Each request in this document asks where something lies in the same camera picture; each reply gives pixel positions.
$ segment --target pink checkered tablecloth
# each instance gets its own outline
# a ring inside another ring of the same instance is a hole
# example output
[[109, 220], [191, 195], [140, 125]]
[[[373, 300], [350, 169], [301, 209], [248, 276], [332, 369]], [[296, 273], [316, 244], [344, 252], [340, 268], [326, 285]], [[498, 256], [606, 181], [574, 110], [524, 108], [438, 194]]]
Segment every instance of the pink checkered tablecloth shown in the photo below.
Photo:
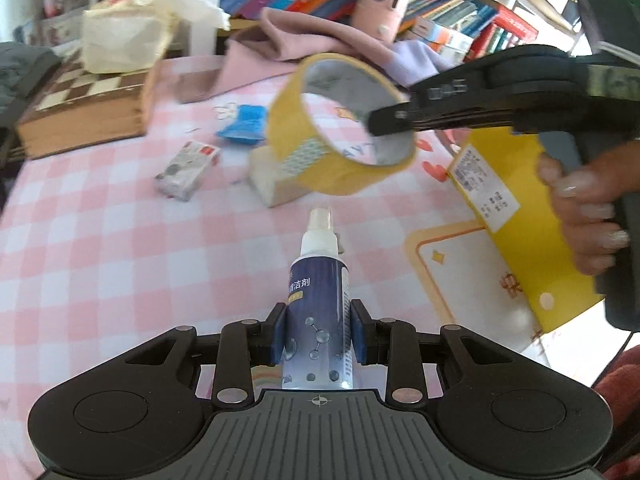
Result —
[[[333, 209], [352, 296], [374, 317], [439, 329], [402, 244], [417, 229], [474, 215], [441, 182], [450, 155], [432, 132], [422, 134], [409, 170], [355, 196], [311, 194], [266, 209], [246, 180], [247, 147], [229, 144], [221, 144], [220, 163], [190, 202], [154, 190], [154, 175], [186, 140], [215, 141], [226, 110], [267, 106], [286, 80], [177, 103], [177, 74], [212, 62], [164, 62], [145, 137], [30, 161], [22, 170], [0, 219], [0, 479], [42, 471], [26, 421], [47, 389], [177, 325], [211, 333], [232, 320], [263, 319], [287, 296], [289, 264], [315, 204]], [[327, 102], [310, 108], [325, 131], [340, 132], [345, 153], [358, 151], [352, 120]], [[200, 392], [210, 378], [203, 373]]]

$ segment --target gray ribbed panel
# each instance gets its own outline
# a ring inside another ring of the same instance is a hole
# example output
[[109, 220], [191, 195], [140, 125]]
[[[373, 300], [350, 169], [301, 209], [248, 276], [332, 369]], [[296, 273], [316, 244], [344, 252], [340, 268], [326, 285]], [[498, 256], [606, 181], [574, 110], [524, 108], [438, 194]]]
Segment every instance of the gray ribbed panel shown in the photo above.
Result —
[[[318, 395], [327, 402], [312, 402]], [[497, 480], [467, 465], [423, 416], [372, 392], [266, 392], [243, 412], [217, 415], [185, 456], [139, 480]], [[585, 470], [568, 480], [597, 480]], [[48, 474], [42, 480], [67, 480]]]

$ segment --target spray bottle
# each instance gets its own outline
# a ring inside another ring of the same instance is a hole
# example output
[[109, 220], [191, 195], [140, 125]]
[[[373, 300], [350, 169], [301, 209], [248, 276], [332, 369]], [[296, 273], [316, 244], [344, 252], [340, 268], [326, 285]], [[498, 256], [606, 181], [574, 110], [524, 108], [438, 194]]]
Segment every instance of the spray bottle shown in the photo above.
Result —
[[338, 257], [331, 210], [311, 211], [289, 275], [282, 387], [353, 388], [349, 273]]

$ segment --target blue snack package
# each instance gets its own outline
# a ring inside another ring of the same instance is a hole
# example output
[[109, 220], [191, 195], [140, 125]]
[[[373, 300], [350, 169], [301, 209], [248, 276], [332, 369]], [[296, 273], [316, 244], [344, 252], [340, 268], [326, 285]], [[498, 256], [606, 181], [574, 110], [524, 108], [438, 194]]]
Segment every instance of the blue snack package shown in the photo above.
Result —
[[238, 118], [216, 135], [241, 144], [258, 144], [264, 140], [267, 108], [257, 105], [240, 105]]

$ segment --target yellow tape roll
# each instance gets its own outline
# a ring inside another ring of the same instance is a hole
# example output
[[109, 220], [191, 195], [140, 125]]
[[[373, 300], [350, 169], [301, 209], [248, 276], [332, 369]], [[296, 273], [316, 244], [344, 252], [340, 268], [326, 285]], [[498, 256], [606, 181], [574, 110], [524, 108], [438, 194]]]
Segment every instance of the yellow tape roll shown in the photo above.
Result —
[[343, 156], [316, 128], [302, 94], [340, 103], [362, 123], [372, 110], [402, 102], [382, 74], [351, 57], [318, 54], [304, 60], [271, 105], [267, 139], [286, 173], [300, 184], [330, 195], [348, 195], [404, 170], [415, 155], [411, 131], [371, 137], [375, 164]]

